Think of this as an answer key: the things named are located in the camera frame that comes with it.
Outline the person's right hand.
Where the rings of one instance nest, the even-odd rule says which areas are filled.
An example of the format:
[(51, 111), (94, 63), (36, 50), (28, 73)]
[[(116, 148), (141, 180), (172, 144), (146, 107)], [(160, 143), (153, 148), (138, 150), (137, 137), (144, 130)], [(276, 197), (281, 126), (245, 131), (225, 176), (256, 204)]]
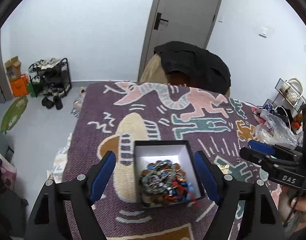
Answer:
[(286, 239), (297, 239), (306, 228), (306, 195), (296, 197), (296, 191), (281, 186), (278, 200), (278, 212), (281, 222), (287, 223), (284, 228)]

